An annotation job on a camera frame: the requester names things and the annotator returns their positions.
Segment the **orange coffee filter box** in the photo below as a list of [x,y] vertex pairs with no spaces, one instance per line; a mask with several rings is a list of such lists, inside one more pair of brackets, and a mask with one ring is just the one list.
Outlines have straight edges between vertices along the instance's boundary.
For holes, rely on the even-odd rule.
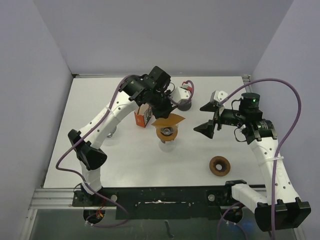
[[148,104],[142,104],[134,111],[136,125],[145,128],[153,116],[152,108]]

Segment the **grey swirled glass dripper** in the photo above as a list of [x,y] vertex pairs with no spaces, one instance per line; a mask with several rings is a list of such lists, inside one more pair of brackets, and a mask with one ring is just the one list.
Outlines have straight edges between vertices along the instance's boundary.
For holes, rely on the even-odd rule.
[[107,138],[112,138],[113,135],[114,135],[114,133],[116,132],[116,130],[117,130],[117,127],[115,126],[115,127],[111,130],[111,132],[107,135]]

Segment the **clear ribbed glass dripper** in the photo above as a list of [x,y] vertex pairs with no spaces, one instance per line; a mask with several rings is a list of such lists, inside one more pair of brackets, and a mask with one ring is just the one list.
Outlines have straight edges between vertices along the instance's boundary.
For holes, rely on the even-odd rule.
[[159,126],[156,128],[163,136],[171,136],[178,130],[178,125]]

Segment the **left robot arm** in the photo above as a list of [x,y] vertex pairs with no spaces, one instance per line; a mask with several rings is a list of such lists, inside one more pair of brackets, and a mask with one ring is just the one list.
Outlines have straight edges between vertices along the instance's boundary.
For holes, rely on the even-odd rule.
[[110,102],[90,123],[68,133],[80,161],[83,198],[88,204],[95,206],[102,199],[101,166],[107,160],[101,150],[104,140],[128,114],[143,104],[149,104],[156,117],[167,118],[174,109],[165,94],[170,82],[171,76],[158,66],[149,74],[128,75],[120,81]]

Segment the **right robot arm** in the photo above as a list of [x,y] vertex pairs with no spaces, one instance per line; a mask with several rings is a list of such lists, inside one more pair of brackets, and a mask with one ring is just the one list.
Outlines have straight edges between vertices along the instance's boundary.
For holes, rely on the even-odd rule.
[[220,130],[223,125],[240,129],[260,168],[266,196],[244,181],[234,180],[231,187],[222,192],[223,200],[230,205],[239,201],[250,209],[263,232],[272,229],[272,213],[276,230],[297,228],[311,213],[311,206],[307,201],[301,201],[289,179],[283,157],[276,152],[278,136],[273,123],[264,119],[259,109],[260,95],[252,92],[241,94],[238,109],[225,108],[223,100],[227,97],[224,91],[212,93],[209,103],[200,110],[213,112],[213,118],[195,127],[194,131],[212,139],[214,130]]

